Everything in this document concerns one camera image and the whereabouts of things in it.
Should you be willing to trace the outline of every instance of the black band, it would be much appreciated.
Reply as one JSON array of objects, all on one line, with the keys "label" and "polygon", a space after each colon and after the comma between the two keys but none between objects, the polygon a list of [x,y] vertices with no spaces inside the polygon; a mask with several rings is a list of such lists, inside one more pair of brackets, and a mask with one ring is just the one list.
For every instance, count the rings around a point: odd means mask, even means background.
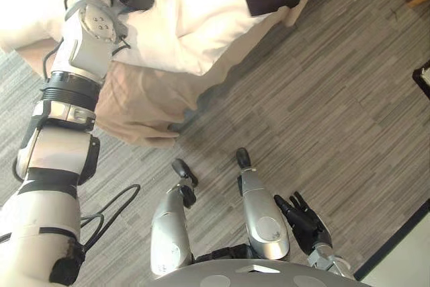
[{"label": "black band", "polygon": [[95,170],[97,169],[97,162],[99,160],[99,153],[100,140],[97,137],[91,135],[87,159],[85,160],[81,176],[79,177],[78,185],[84,184],[88,179],[94,176]]},{"label": "black band", "polygon": [[43,88],[42,100],[59,101],[94,111],[100,86],[89,79],[68,72],[55,72]]},{"label": "black band", "polygon": [[[78,239],[76,238],[76,235],[66,229],[60,229],[60,228],[54,228],[54,227],[41,227],[39,228],[39,234],[45,234],[45,233],[52,233],[55,235],[64,235],[66,237],[72,238],[76,241],[78,241]],[[6,242],[8,241],[12,236],[12,233],[7,233],[6,235],[2,235],[0,237],[0,243]]]},{"label": "black band", "polygon": [[55,235],[64,235],[66,237],[69,237],[78,241],[78,239],[76,238],[76,235],[73,232],[66,229],[60,229],[60,228],[54,228],[54,227],[41,227],[39,229],[39,233],[40,234],[52,233]]},{"label": "black band", "polygon": [[62,169],[39,167],[30,167],[28,169],[28,179],[30,181],[43,181],[46,183],[76,186],[78,178],[78,174]]},{"label": "black band", "polygon": [[76,185],[79,175],[71,171],[59,169],[37,168],[28,169],[27,183],[19,190],[18,194],[34,191],[55,191],[62,192],[77,198]]}]

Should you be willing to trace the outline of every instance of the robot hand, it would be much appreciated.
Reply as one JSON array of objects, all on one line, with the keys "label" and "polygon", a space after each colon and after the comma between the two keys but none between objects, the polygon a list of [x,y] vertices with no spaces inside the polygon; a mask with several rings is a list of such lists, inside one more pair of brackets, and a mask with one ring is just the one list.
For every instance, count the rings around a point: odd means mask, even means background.
[{"label": "robot hand", "polygon": [[290,200],[294,206],[281,196],[275,195],[275,202],[292,227],[301,250],[310,255],[319,243],[333,247],[329,231],[303,197],[298,192],[294,192]]}]

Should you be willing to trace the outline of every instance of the beige bedsheet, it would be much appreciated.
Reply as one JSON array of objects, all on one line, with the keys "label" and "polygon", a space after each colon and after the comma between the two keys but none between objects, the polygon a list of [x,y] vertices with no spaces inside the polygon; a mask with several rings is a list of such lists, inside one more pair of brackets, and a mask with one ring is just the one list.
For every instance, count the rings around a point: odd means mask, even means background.
[{"label": "beige bedsheet", "polygon": [[[235,40],[209,72],[200,77],[113,62],[96,108],[97,125],[133,145],[173,146],[179,134],[169,131],[168,126],[183,122],[184,110],[195,110],[199,95],[223,82],[231,67],[239,64],[272,26],[278,22],[294,24],[307,1],[268,16]],[[18,52],[41,75],[42,57],[54,46],[54,40],[44,40]]]}]

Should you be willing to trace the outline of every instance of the floor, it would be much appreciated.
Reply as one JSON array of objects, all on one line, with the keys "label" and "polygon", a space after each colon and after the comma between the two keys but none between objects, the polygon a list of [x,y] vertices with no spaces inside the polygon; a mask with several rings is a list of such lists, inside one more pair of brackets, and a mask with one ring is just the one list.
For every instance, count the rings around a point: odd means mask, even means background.
[{"label": "floor", "polygon": [[[430,104],[411,78],[430,59],[430,4],[409,9],[407,1],[311,0],[295,27],[276,27],[203,96],[173,149],[132,147],[97,131],[98,171],[79,188],[83,214],[131,183],[142,191],[87,254],[75,285],[150,279],[151,217],[177,179],[169,166],[176,157],[200,178],[187,212],[193,252],[245,241],[234,161],[241,146],[271,192],[302,192],[357,269],[430,196]],[[18,187],[10,167],[42,82],[16,54],[0,54],[0,69],[6,201]],[[306,263],[295,242],[292,261]]]}]

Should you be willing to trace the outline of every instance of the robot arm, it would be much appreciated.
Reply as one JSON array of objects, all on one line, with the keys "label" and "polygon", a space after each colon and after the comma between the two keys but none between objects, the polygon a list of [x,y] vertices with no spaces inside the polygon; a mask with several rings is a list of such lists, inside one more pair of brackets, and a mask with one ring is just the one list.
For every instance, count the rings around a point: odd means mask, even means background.
[{"label": "robot arm", "polygon": [[89,134],[115,44],[126,28],[112,0],[77,0],[22,141],[16,171],[24,179],[0,216],[2,286],[69,286],[85,259],[79,243],[77,186],[97,165]]}]

